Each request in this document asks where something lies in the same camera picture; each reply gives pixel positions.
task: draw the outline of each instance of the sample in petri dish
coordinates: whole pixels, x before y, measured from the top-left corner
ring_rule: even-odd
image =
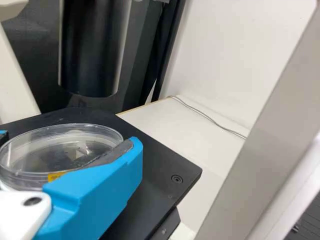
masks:
[[[55,176],[84,168],[123,140],[110,127],[88,123],[31,130],[0,148],[0,180],[15,190],[41,191]]]

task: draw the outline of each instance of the clear petri dish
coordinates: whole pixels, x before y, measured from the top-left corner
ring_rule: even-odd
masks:
[[[43,184],[84,168],[123,140],[110,127],[87,123],[31,130],[0,148],[0,180],[15,190],[41,191]]]

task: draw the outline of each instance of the white cable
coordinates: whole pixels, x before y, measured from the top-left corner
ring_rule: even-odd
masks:
[[[224,126],[222,126],[222,125],[220,125],[220,124],[217,123],[214,119],[212,119],[211,117],[209,117],[207,114],[205,114],[204,112],[202,112],[202,111],[194,108],[193,106],[188,105],[188,104],[185,103],[183,100],[181,100],[179,97],[177,97],[177,96],[169,96],[169,98],[176,100],[177,102],[181,103],[182,105],[184,105],[184,106],[187,107],[188,109],[191,109],[192,111],[196,112],[197,114],[203,116],[204,118],[206,118],[207,120],[209,120],[210,122],[212,122],[213,124],[215,124],[216,126],[218,126],[219,128],[221,128],[221,129],[223,129],[223,130],[225,130],[225,131],[227,131],[227,132],[229,132],[229,133],[231,133],[231,134],[233,134],[233,135],[235,135],[235,136],[237,136],[237,137],[239,137],[239,138],[242,138],[242,139],[244,139],[244,140],[247,139],[247,137],[244,136],[244,135],[242,135],[241,133],[239,133],[239,132],[237,132],[237,131],[235,131],[235,130],[229,129],[229,128],[227,128],[227,127],[224,127]]]

